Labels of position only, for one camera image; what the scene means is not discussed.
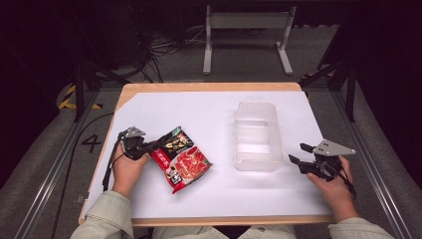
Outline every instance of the snack bag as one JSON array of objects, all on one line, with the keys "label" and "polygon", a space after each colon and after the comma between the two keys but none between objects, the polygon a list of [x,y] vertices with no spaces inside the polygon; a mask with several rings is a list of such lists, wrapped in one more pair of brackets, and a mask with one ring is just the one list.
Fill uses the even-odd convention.
[{"label": "snack bag", "polygon": [[180,126],[158,141],[159,148],[150,155],[163,170],[173,193],[197,180],[212,166]]}]

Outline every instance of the metal rail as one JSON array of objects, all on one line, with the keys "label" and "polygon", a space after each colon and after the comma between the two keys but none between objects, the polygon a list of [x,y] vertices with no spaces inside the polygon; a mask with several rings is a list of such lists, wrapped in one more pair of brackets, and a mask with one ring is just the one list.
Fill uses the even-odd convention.
[{"label": "metal rail", "polygon": [[[87,93],[85,109],[89,109],[94,103],[99,93],[97,92],[89,92]],[[63,168],[66,165],[66,162],[70,158],[70,154],[72,153],[72,146],[75,144],[77,140],[77,136],[79,132],[82,130],[84,126],[84,122],[88,117],[89,111],[84,111],[81,115],[81,118],[78,122],[74,122],[72,125],[68,136],[65,139],[65,142],[62,148],[59,151],[59,154],[56,157],[55,162],[53,163],[50,171],[41,184],[40,190],[37,193],[37,196],[34,199],[28,213],[26,214],[21,226],[19,227],[15,239],[25,239],[29,238],[31,232],[33,231],[35,225],[37,224],[38,219],[43,212],[44,207],[47,204],[47,201],[50,198],[50,195],[53,192],[53,189],[56,186],[57,181],[63,171]]]},{"label": "metal rail", "polygon": [[381,174],[379,173],[368,148],[364,144],[359,129],[353,122],[350,122],[348,119],[348,116],[344,110],[345,104],[341,94],[339,92],[333,92],[331,93],[331,96],[335,105],[337,106],[338,111],[341,112],[343,120],[346,122],[348,131],[352,135],[353,140],[357,145],[357,153],[360,154],[360,157],[362,158],[363,167],[366,170],[366,173],[372,183],[376,195],[378,196],[381,206],[387,215],[392,229],[394,230],[395,237],[397,239],[411,239],[412,235],[410,234],[400,212],[398,211],[398,208],[391,196],[390,190],[382,179]]}]

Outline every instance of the clear plastic container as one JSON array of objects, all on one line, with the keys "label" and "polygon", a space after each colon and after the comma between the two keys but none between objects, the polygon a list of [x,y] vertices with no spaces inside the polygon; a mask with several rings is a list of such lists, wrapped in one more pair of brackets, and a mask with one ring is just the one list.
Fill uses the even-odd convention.
[{"label": "clear plastic container", "polygon": [[242,171],[274,171],[284,157],[276,107],[239,103],[234,114],[235,167]]}]

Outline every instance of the gray sleeve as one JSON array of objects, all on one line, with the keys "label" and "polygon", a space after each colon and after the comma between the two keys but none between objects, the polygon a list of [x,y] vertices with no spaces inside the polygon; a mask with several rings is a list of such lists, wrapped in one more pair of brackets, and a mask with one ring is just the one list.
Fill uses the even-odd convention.
[{"label": "gray sleeve", "polygon": [[133,238],[130,201],[116,192],[104,192],[86,217],[71,238]]},{"label": "gray sleeve", "polygon": [[332,239],[391,239],[393,238],[378,225],[372,224],[359,217],[348,218],[337,224],[328,226]]}]

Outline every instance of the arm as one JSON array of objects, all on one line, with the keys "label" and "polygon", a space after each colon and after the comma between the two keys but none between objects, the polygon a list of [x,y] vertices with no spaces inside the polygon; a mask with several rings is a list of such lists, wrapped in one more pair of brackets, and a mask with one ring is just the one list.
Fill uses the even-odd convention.
[{"label": "arm", "polygon": [[[343,171],[341,174],[348,177],[350,183],[353,178],[350,173],[350,164],[347,159],[340,157]],[[322,192],[323,198],[332,208],[336,224],[328,226],[329,233],[335,238],[393,238],[378,225],[372,224],[359,217],[354,208],[351,194],[340,177],[336,177],[330,182],[307,174],[308,179]]]},{"label": "arm", "polygon": [[72,238],[133,238],[130,194],[138,181],[148,154],[139,160],[123,155],[118,146],[112,167],[114,184],[104,192],[87,212],[87,220],[75,230]]}]

